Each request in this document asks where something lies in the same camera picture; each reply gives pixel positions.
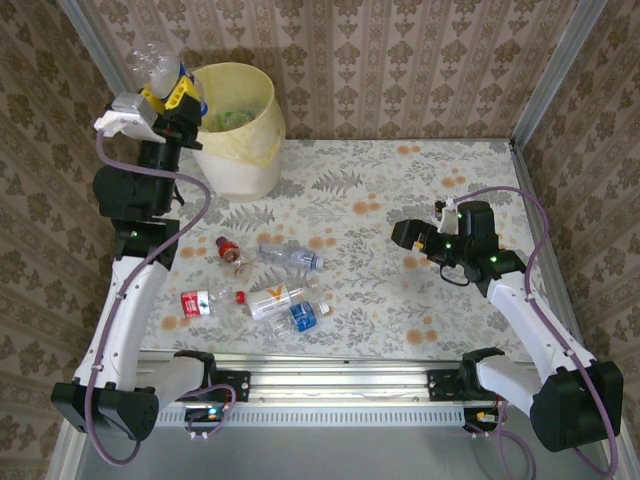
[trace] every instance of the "clear plastic bottle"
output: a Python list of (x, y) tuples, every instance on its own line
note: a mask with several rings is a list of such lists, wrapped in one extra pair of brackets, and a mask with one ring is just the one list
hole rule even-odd
[(287, 310), (289, 307), (301, 303), (317, 300), (321, 289), (315, 277), (299, 279), (287, 284), (275, 285), (271, 288), (254, 293), (237, 292), (242, 294), (249, 306), (251, 316), (260, 321), (275, 313)]
[(322, 270), (326, 263), (325, 259), (316, 255), (313, 250), (281, 243), (261, 244), (258, 247), (258, 256), (281, 265), (307, 270)]
[(180, 77), (186, 75), (194, 83), (200, 96), (200, 114), (203, 117), (207, 114), (209, 107), (202, 84), (166, 45), (149, 43), (146, 50), (136, 51), (134, 56), (133, 71), (156, 97), (165, 100)]
[(282, 339), (315, 326), (318, 319), (327, 313), (329, 306), (324, 302), (302, 302), (270, 316), (265, 322), (271, 335), (276, 339)]
[(192, 290), (180, 294), (185, 317), (226, 315), (232, 305), (245, 302), (244, 293), (230, 290)]

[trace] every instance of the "patterned wallpaper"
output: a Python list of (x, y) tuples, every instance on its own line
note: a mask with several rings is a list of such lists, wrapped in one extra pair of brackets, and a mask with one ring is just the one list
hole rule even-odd
[(609, 0), (525, 158), (587, 346), (625, 377), (640, 449), (640, 1)]
[(264, 70), (291, 138), (373, 139), (509, 137), (576, 3), (90, 0), (86, 8), (127, 62), (161, 41), (190, 67), (235, 61)]
[(0, 478), (42, 478), (51, 388), (84, 354), (108, 282), (91, 124), (111, 94), (53, 1), (0, 2), (0, 71)]

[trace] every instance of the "blue bottle label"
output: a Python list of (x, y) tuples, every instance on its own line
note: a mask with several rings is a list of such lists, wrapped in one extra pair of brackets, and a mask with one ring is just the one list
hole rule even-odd
[[(196, 84), (195, 75), (191, 73), (187, 67), (184, 66), (184, 63), (180, 62), (180, 77), (182, 77), (183, 75), (186, 75), (187, 77), (189, 77), (189, 80), (191, 80), (191, 82), (195, 86)], [(201, 98), (200, 99), (200, 116), (204, 117), (208, 111), (209, 111), (209, 105), (207, 105), (207, 102), (205, 102), (204, 99)]]
[(296, 322), (296, 327), (298, 327), (299, 332), (304, 332), (318, 323), (309, 302), (294, 305), (289, 308), (289, 311), (293, 315), (293, 320)]

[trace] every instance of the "table surface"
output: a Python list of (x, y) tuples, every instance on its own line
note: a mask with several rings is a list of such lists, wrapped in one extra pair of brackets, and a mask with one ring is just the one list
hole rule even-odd
[[(497, 346), (513, 360), (530, 361), (506, 319), (477, 288), (445, 283), (424, 255), (389, 238), (397, 221), (429, 221), (436, 199), (517, 186), (506, 140), (289, 140), (282, 162), (282, 179), (266, 198), (241, 204), (214, 196), (204, 219), (180, 240), (143, 349), (452, 360)], [(180, 168), (204, 179), (188, 151)], [(186, 205), (173, 216), (184, 225), (203, 200), (195, 187), (179, 188)], [(495, 211), (501, 243), (526, 262), (533, 240), (522, 200), (508, 192), (483, 197)], [(317, 276), (330, 316), (279, 341), (240, 307), (220, 317), (183, 318), (182, 291), (257, 291), (301, 274), (256, 260), (242, 283), (217, 256), (220, 235), (250, 254), (264, 240), (317, 250), (329, 262)], [(537, 269), (532, 279), (544, 297)]]

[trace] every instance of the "yellow trash bin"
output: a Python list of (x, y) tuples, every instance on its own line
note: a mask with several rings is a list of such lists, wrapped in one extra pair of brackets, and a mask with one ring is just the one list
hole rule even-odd
[[(220, 196), (233, 202), (257, 200), (280, 179), (285, 124), (273, 83), (261, 70), (243, 63), (218, 63), (193, 72), (202, 83), (209, 112), (198, 133), (200, 168)], [(249, 123), (217, 131), (221, 119), (251, 112)]]

